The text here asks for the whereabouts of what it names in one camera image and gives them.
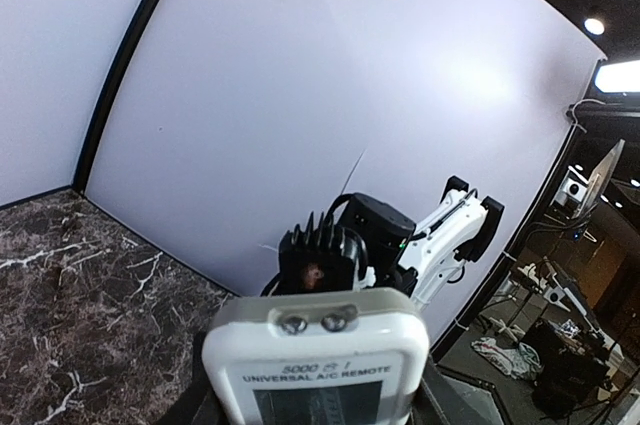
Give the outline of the white AC remote control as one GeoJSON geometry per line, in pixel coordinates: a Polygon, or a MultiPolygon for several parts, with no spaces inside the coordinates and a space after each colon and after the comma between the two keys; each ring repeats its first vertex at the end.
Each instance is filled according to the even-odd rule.
{"type": "Polygon", "coordinates": [[[232,424],[404,424],[428,353],[414,304],[377,288],[235,299],[201,358],[232,424]]]}

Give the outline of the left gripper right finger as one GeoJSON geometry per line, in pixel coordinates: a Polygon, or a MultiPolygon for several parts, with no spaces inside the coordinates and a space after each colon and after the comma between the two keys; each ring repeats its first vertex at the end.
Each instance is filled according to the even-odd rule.
{"type": "Polygon", "coordinates": [[[492,383],[448,367],[427,364],[409,423],[489,425],[513,421],[492,383]]]}

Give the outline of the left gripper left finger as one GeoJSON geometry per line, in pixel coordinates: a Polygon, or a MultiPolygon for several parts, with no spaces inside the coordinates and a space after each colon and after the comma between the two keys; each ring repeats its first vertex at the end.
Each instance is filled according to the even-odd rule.
{"type": "Polygon", "coordinates": [[[204,340],[194,339],[191,381],[164,414],[165,424],[224,424],[225,414],[213,391],[202,362],[204,340]]]}

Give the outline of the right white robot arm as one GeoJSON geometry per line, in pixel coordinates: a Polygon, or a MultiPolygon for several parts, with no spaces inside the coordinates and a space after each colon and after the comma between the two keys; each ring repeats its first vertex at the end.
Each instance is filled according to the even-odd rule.
{"type": "Polygon", "coordinates": [[[419,222],[390,204],[353,193],[340,223],[364,242],[368,258],[362,287],[391,287],[425,309],[448,284],[465,275],[493,240],[504,206],[453,175],[435,210],[419,222]]]}

